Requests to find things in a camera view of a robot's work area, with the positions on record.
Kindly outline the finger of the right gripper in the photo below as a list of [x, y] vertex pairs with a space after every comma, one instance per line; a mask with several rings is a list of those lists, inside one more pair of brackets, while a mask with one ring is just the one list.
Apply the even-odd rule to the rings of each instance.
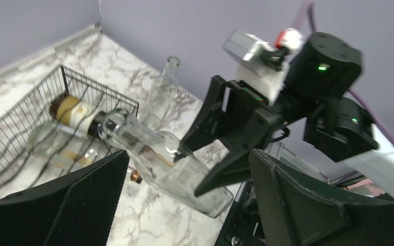
[[231, 151], [208, 172], [194, 191], [200, 197], [214, 189], [251, 179], [250, 149]]
[[211, 78], [203, 105], [182, 138], [181, 147], [187, 147], [194, 152], [219, 139], [229, 149], [229, 141], [226, 139], [226, 114], [222, 110], [226, 84], [227, 81], [219, 75]]

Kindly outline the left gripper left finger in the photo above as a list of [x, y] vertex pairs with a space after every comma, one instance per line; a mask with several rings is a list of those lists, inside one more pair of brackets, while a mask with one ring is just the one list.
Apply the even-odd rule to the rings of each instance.
[[128, 164], [117, 151], [0, 199], [0, 245], [105, 245]]

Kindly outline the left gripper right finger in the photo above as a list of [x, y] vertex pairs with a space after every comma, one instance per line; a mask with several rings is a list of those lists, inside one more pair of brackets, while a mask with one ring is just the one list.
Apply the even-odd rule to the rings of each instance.
[[394, 245], [394, 201], [333, 187], [263, 150], [249, 164], [267, 245]]

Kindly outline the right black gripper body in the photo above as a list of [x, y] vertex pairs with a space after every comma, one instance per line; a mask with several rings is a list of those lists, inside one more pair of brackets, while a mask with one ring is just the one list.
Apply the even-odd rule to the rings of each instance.
[[231, 153], [264, 149], [287, 137], [283, 125], [268, 99], [244, 81], [227, 81], [228, 91], [222, 127], [222, 143]]

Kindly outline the clear glass bottle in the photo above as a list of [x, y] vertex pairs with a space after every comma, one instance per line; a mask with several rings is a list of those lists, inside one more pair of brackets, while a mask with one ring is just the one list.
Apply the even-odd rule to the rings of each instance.
[[168, 131], [153, 131], [125, 109], [105, 115], [98, 128], [101, 139], [128, 151], [142, 179], [158, 192], [208, 217], [216, 218], [233, 201], [225, 187], [200, 197], [194, 191], [209, 168]]
[[152, 82], [146, 101], [145, 114], [141, 117], [141, 123], [152, 130], [158, 129], [163, 124], [179, 89], [175, 74], [180, 63], [178, 57], [169, 56], [163, 72]]

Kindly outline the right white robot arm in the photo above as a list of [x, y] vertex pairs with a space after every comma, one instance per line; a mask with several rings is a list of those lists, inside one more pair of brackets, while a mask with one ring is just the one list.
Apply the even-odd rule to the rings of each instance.
[[236, 78], [212, 78], [181, 145], [196, 151], [220, 140], [229, 152], [195, 196], [250, 179], [250, 151], [275, 142], [275, 131], [287, 137], [288, 126], [305, 118], [305, 142], [394, 198], [394, 143], [359, 99], [344, 96], [362, 72], [358, 49], [331, 34], [315, 32], [304, 42], [288, 30], [275, 47], [235, 31], [223, 49], [239, 64]]

